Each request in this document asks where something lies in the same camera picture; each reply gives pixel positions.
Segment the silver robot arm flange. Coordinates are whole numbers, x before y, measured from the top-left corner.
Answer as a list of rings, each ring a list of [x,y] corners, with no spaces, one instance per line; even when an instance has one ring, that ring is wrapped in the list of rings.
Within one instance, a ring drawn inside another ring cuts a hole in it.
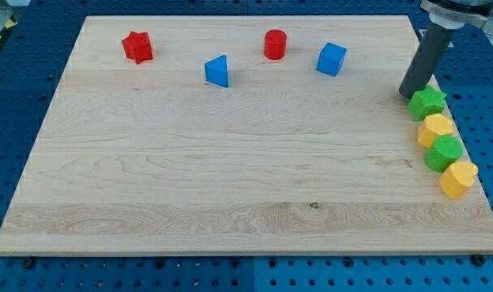
[[[432,23],[456,30],[465,24],[483,28],[493,10],[493,0],[422,0],[420,8]]]

